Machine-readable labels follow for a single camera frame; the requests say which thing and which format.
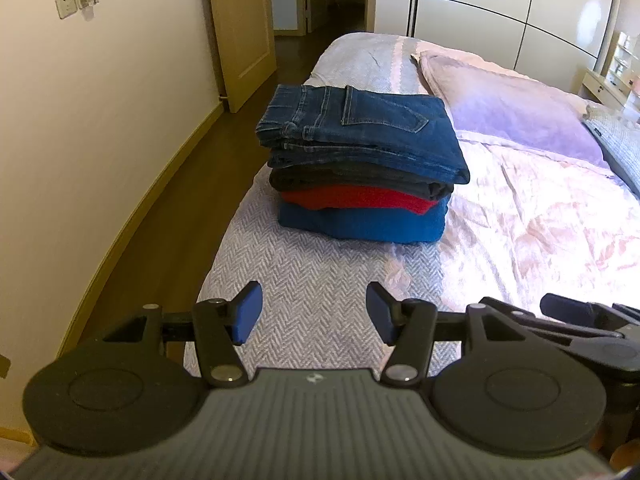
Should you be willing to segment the cream wardrobe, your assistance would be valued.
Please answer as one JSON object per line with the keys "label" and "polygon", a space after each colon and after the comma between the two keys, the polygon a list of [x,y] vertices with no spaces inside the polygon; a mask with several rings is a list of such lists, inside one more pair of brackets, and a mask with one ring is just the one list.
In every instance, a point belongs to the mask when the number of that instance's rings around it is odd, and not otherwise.
{"label": "cream wardrobe", "polygon": [[475,53],[488,62],[577,92],[599,65],[618,0],[374,0],[380,34]]}

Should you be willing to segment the blue folded garment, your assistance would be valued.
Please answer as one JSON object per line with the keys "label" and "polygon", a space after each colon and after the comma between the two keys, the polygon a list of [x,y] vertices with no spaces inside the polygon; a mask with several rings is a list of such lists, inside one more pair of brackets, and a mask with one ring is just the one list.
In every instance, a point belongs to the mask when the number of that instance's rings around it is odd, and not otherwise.
{"label": "blue folded garment", "polygon": [[281,202],[278,221],[285,228],[318,233],[337,240],[435,243],[445,232],[448,205],[448,198],[444,198],[425,214],[414,214],[397,208],[308,210]]}

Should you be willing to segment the red folded garment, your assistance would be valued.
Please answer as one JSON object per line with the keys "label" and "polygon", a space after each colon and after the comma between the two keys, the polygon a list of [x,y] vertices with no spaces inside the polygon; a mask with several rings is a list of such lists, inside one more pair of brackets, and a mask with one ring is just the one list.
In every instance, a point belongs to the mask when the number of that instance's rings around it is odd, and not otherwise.
{"label": "red folded garment", "polygon": [[407,193],[350,184],[318,185],[296,191],[280,193],[285,203],[308,210],[320,209],[403,209],[413,214],[426,214],[438,204],[437,200],[424,200]]}

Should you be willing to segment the wall socket with plug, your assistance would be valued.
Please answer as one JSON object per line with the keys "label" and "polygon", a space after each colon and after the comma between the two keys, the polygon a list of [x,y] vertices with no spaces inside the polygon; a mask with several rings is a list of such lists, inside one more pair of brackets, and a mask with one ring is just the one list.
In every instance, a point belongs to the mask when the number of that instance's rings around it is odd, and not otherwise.
{"label": "wall socket with plug", "polygon": [[85,12],[96,6],[100,0],[55,0],[58,18],[65,20],[77,12]]}

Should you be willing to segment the wooden bedroom door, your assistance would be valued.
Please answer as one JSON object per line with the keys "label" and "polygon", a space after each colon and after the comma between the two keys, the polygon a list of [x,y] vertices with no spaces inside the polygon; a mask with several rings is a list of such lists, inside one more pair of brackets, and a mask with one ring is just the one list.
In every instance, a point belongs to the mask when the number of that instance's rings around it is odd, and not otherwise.
{"label": "wooden bedroom door", "polygon": [[210,0],[224,95],[238,112],[277,69],[271,0]]}

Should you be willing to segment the white bedside table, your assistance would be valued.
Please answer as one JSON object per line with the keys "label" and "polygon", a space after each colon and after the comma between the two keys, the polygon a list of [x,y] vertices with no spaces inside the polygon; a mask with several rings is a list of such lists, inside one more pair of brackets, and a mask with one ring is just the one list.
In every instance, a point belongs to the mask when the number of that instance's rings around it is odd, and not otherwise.
{"label": "white bedside table", "polygon": [[639,37],[616,32],[602,66],[586,71],[580,93],[638,122],[639,70]]}

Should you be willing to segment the grey checked cushion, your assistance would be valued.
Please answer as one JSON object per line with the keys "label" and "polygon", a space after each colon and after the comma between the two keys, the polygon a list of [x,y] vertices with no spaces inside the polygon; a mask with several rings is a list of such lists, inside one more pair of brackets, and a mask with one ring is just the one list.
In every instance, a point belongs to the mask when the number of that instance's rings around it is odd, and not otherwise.
{"label": "grey checked cushion", "polygon": [[616,118],[587,118],[585,126],[600,145],[610,169],[639,194],[639,127]]}

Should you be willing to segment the lilac blanket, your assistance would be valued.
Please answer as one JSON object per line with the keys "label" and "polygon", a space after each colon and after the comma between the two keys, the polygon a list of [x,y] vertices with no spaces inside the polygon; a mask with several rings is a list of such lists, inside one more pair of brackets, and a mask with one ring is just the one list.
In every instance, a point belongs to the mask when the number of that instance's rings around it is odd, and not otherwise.
{"label": "lilac blanket", "polygon": [[582,123],[587,104],[579,96],[435,52],[424,51],[418,60],[454,128],[606,166],[598,142]]}

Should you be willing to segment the dark grey folded garment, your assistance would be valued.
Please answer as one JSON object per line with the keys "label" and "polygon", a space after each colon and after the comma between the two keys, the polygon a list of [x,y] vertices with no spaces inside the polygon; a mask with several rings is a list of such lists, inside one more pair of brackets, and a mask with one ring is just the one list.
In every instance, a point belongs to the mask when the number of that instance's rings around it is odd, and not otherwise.
{"label": "dark grey folded garment", "polygon": [[273,168],[269,182],[277,191],[300,191],[319,185],[348,184],[388,188],[424,200],[441,200],[454,185],[370,162],[331,162]]}

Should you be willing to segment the dark blue denim jeans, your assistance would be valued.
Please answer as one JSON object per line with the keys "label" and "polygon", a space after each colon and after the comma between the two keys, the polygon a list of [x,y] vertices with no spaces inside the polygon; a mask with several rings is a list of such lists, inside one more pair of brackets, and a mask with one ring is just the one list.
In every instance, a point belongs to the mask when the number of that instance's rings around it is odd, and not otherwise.
{"label": "dark blue denim jeans", "polygon": [[256,134],[272,168],[367,162],[446,184],[471,180],[436,96],[281,84]]}

